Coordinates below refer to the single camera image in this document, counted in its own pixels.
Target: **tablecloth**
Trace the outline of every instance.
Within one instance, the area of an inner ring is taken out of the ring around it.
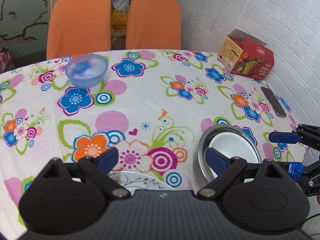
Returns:
[[[64,57],[0,75],[0,231],[25,231],[18,203],[52,157],[76,162],[111,146],[115,170],[146,173],[175,189],[199,187],[195,167],[202,133],[215,124],[242,129],[262,159],[302,161],[302,144],[268,141],[272,131],[297,126],[276,116],[266,82],[235,76],[215,53],[183,50],[97,52],[109,62],[91,89],[68,82]],[[279,98],[284,107],[289,106]]]

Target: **blue plastic bowl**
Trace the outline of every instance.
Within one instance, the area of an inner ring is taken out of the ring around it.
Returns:
[[[108,69],[108,61],[101,56],[87,54],[70,60],[66,65],[66,75],[78,88],[91,88],[99,85]]]

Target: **open box flap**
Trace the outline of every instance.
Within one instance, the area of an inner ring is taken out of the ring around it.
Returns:
[[[257,39],[256,37],[244,32],[244,31],[239,30],[239,29],[234,29],[231,33],[228,34],[228,36],[231,38],[237,39],[239,41],[242,41],[242,36],[245,36],[245,37],[249,38],[250,40],[255,41],[256,43],[259,43],[262,46],[267,45],[267,43]]]

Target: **cardboard box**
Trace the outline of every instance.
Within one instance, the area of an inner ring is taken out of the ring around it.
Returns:
[[[230,73],[263,80],[274,65],[273,52],[266,45],[235,29],[226,37],[218,57]]]

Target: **waffle image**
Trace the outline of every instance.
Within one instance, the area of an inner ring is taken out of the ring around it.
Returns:
[[[245,64],[243,75],[249,74],[250,71],[257,65],[257,62],[255,60],[247,62]]]

